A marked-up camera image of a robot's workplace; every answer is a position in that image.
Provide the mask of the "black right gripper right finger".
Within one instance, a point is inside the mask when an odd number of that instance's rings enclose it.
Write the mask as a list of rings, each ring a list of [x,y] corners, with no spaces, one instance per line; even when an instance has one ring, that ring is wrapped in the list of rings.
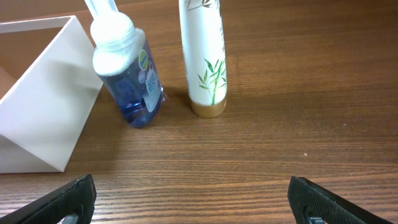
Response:
[[[298,224],[392,224],[304,177],[291,177],[287,198]]]

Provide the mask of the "blue foam soap pump bottle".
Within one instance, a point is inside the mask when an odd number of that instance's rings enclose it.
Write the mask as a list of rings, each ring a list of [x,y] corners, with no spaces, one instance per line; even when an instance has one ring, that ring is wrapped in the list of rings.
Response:
[[[147,126],[164,99],[163,88],[144,31],[117,9],[114,0],[85,0],[96,44],[93,68],[125,120]]]

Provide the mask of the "white bamboo print lotion tube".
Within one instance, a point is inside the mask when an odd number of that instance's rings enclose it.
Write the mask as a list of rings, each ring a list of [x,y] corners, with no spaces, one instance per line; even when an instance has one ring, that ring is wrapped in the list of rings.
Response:
[[[185,74],[192,110],[214,118],[226,107],[228,89],[219,0],[179,0]]]

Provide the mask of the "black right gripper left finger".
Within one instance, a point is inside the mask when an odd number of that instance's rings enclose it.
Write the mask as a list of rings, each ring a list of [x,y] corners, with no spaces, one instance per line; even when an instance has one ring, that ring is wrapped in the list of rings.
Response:
[[[1,223],[90,223],[95,200],[93,177],[87,174],[2,217]]]

